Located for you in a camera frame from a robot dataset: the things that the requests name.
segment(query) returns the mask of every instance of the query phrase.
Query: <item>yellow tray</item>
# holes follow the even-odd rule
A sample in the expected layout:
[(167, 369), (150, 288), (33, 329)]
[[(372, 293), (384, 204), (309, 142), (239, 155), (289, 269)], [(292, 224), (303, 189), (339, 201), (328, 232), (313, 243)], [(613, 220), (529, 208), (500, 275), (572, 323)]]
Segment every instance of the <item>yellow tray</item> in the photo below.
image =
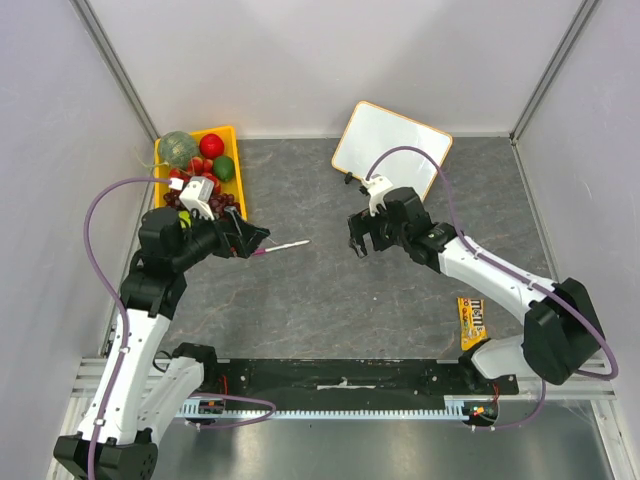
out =
[[(222, 185), (222, 193), (233, 193), (236, 202), (240, 204), (240, 214), (242, 218), (247, 220), (247, 206), (244, 202), (244, 190), (242, 189), (242, 175), (240, 174), (240, 162), (238, 160), (238, 145), (236, 143), (236, 130), (226, 125), (224, 127), (216, 127), (210, 128), (209, 130), (199, 130), (197, 132), (191, 132), (193, 138), (196, 139), (196, 142), (200, 143), (202, 137), (209, 133), (215, 133), (218, 135), (222, 141), (224, 142), (224, 154), (231, 157), (233, 159), (233, 166), (235, 168), (235, 175), (228, 182), (220, 182)], [(158, 156), (158, 145), (160, 144), (160, 139), (156, 140), (156, 146), (153, 153), (154, 163), (156, 165), (162, 163), (162, 160)], [(169, 176), (169, 167), (167, 165), (160, 165), (156, 167), (155, 175), (158, 178), (167, 178)], [(156, 208), (166, 206), (166, 202), (164, 201), (165, 193), (169, 191), (169, 186), (163, 183), (156, 183), (155, 192), (154, 192), (154, 205)]]

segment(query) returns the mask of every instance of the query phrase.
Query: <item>green fruit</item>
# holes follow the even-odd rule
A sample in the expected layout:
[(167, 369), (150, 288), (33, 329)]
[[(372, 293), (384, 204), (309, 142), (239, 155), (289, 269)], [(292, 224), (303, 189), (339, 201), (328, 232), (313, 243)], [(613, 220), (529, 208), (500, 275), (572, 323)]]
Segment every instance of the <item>green fruit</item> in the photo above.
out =
[(170, 132), (160, 139), (158, 155), (171, 168), (186, 170), (189, 160), (200, 155), (200, 149), (198, 142), (188, 133)]
[(213, 161), (213, 173), (221, 182), (228, 182), (235, 175), (233, 159), (226, 155), (221, 155)]

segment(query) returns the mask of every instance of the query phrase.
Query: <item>white panel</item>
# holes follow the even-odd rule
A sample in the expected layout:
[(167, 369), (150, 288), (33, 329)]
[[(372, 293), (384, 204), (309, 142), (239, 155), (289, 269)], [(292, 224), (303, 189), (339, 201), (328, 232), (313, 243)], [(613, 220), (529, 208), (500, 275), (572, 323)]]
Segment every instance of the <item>white panel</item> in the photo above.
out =
[(161, 133), (340, 135), (360, 100), (448, 132), (515, 124), (579, 0), (94, 0)]
[[(141, 174), (148, 142), (70, 3), (0, 5), (0, 478), (44, 478), (81, 356), (112, 302), (82, 245), (93, 197)], [(93, 239), (122, 274), (143, 188), (98, 208)]]
[(562, 276), (583, 281), (620, 362), (640, 445), (640, 3), (601, 2), (520, 152)]

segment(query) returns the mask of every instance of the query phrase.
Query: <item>black cable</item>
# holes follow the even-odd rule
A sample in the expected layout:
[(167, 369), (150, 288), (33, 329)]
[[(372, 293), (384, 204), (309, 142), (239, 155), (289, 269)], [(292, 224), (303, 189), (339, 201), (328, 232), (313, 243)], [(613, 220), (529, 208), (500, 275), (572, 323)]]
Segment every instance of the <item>black cable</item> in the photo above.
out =
[[(166, 355), (167, 358), (171, 358), (171, 354), (169, 352), (167, 352), (166, 350), (158, 350), (158, 353), (162, 353), (163, 355)], [(158, 370), (159, 372), (165, 373), (167, 370), (164, 369), (162, 370), (158, 364), (156, 363), (156, 359), (154, 358), (153, 361), (151, 362), (151, 365), (153, 365), (153, 368), (155, 368), (156, 370)]]

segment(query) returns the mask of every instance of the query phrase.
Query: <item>purple cable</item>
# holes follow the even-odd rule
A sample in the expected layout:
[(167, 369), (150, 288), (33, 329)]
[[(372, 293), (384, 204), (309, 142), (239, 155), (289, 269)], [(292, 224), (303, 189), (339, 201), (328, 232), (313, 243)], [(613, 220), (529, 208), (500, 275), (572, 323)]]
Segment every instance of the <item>purple cable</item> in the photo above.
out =
[[(453, 228), (455, 229), (456, 234), (458, 235), (458, 238), (460, 239), (462, 244), (465, 246), (465, 248), (469, 250), (469, 252), (471, 252), (474, 256), (477, 256), (478, 258), (484, 260), (489, 265), (492, 265), (493, 267), (515, 278), (516, 280), (524, 283), (525, 285), (529, 285), (529, 279), (527, 277), (510, 269), (506, 265), (503, 265), (502, 263), (494, 260), (493, 258), (488, 257), (487, 255), (484, 255), (482, 252), (476, 251), (476, 249), (469, 243), (469, 241), (466, 239), (466, 237), (462, 233), (461, 222), (458, 218), (458, 213), (456, 212), (456, 207), (453, 202), (453, 189), (451, 188), (451, 183), (449, 183), (449, 180), (447, 179), (446, 175), (442, 171), (442, 168), (440, 168), (440, 165), (438, 165), (435, 162), (435, 160), (433, 160), (433, 158), (431, 158), (431, 156), (424, 150), (421, 150), (417, 147), (411, 147), (408, 145), (394, 147), (390, 150), (387, 150), (375, 162), (373, 162), (373, 165), (371, 165), (371, 168), (367, 172), (367, 176), (365, 177), (365, 179), (370, 180), (371, 175), (373, 174), (375, 169), (378, 167), (378, 165), (380, 165), (380, 163), (385, 158), (387, 158), (392, 153), (399, 152), (401, 150), (407, 150), (407, 151), (415, 152), (422, 155), (424, 158), (426, 158), (429, 161), (429, 163), (431, 163), (431, 165), (433, 165), (433, 167), (438, 172), (438, 175), (442, 178), (442, 182), (444, 183), (444, 188), (447, 194), (447, 203), (449, 204), (449, 213), (451, 215), (451, 223), (453, 223)], [(580, 375), (584, 375), (586, 377), (598, 378), (600, 380), (612, 380), (616, 378), (618, 376), (618, 370), (619, 370), (618, 362), (616, 361), (616, 357), (613, 354), (611, 347), (609, 347), (609, 345), (607, 344), (604, 337), (600, 334), (600, 332), (598, 332), (598, 330), (596, 330), (596, 328), (593, 325), (591, 325), (591, 323), (589, 323), (589, 321), (580, 312), (578, 312), (569, 303), (565, 302), (562, 298), (560, 298), (558, 295), (556, 295), (552, 291), (544, 288), (541, 285), (538, 285), (537, 283), (533, 283), (531, 285), (531, 288), (551, 298), (554, 302), (556, 302), (558, 305), (564, 308), (567, 312), (569, 312), (576, 320), (578, 320), (578, 322), (580, 322), (580, 324), (589, 332), (589, 334), (591, 334), (596, 339), (596, 341), (598, 342), (598, 345), (600, 345), (600, 348), (602, 348), (602, 351), (607, 356), (607, 360), (609, 360), (609, 363), (611, 365), (611, 372), (606, 374), (597, 373), (597, 372), (588, 372), (585, 370), (578, 370), (577, 373)], [(529, 423), (535, 417), (537, 417), (540, 411), (542, 410), (542, 405), (544, 404), (544, 400), (546, 397), (546, 390), (547, 390), (546, 384), (543, 381), (540, 400), (538, 402), (538, 405), (536, 406), (536, 408), (534, 409), (534, 411), (531, 413), (529, 417), (527, 417), (522, 422), (510, 423), (507, 425), (502, 425), (500, 427), (495, 427), (495, 430), (524, 425), (526, 423)]]
[[(119, 182), (114, 183), (113, 185), (108, 186), (102, 192), (98, 194), (98, 196), (91, 202), (89, 205), (89, 209), (87, 210), (87, 215), (84, 218), (84, 228), (83, 228), (83, 236), (84, 236), (84, 248), (87, 251), (87, 257), (89, 258), (89, 263), (93, 268), (93, 271), (96, 272), (96, 275), (102, 282), (102, 285), (107, 289), (107, 292), (116, 302), (116, 307), (118, 307), (118, 311), (120, 312), (120, 316), (122, 317), (122, 343), (118, 348), (126, 348), (129, 344), (129, 316), (127, 315), (127, 309), (124, 307), (122, 300), (120, 300), (120, 296), (118, 292), (111, 286), (107, 277), (104, 276), (98, 262), (96, 261), (96, 257), (93, 254), (93, 248), (91, 248), (91, 240), (89, 239), (89, 227), (91, 226), (91, 216), (93, 215), (93, 211), (96, 209), (96, 206), (102, 200), (102, 198), (107, 195), (112, 190), (116, 188), (126, 185), (128, 183), (165, 183), (169, 184), (170, 181), (162, 178), (153, 178), (153, 177), (134, 177), (128, 178), (126, 180), (120, 180)], [(109, 382), (107, 383), (107, 387), (104, 390), (104, 395), (102, 396), (102, 400), (100, 401), (100, 405), (98, 406), (98, 415), (96, 418), (104, 418), (104, 414), (107, 411), (107, 404), (109, 403), (109, 397), (113, 392), (113, 387), (116, 384), (118, 379), (118, 374), (120, 373), (120, 369), (122, 368), (122, 362), (124, 362), (124, 353), (120, 352), (118, 354), (118, 358), (116, 359), (115, 366), (113, 367), (113, 372), (111, 373), (111, 377), (109, 377)], [(96, 459), (96, 445), (98, 443), (98, 437), (100, 436), (100, 429), (102, 427), (100, 425), (94, 425), (93, 434), (91, 435), (91, 442), (89, 443), (89, 458), (87, 459), (87, 474), (89, 475), (89, 480), (96, 480), (96, 472), (95, 472), (95, 459)]]
[[(268, 411), (267, 413), (265, 413), (264, 415), (260, 415), (259, 417), (256, 418), (250, 418), (249, 420), (242, 420), (241, 422), (235, 422), (235, 423), (228, 423), (228, 424), (224, 424), (224, 425), (200, 425), (200, 429), (201, 430), (225, 430), (227, 428), (235, 428), (235, 427), (242, 427), (244, 425), (253, 425), (254, 423), (260, 423), (260, 422), (264, 422), (265, 420), (267, 420), (271, 415), (273, 415), (274, 413), (276, 413), (276, 404), (273, 402), (270, 402), (269, 400), (261, 400), (259, 398), (248, 398), (248, 397), (236, 397), (235, 395), (224, 395), (222, 393), (200, 393), (198, 392), (195, 395), (192, 395), (189, 398), (220, 398), (222, 400), (231, 400), (231, 401), (235, 401), (235, 402), (245, 402), (245, 403), (256, 403), (259, 405), (265, 405), (269, 408), (271, 408), (270, 411)], [(187, 421), (188, 425), (191, 425), (193, 427), (197, 427), (198, 425), (196, 423), (193, 422), (189, 422)]]

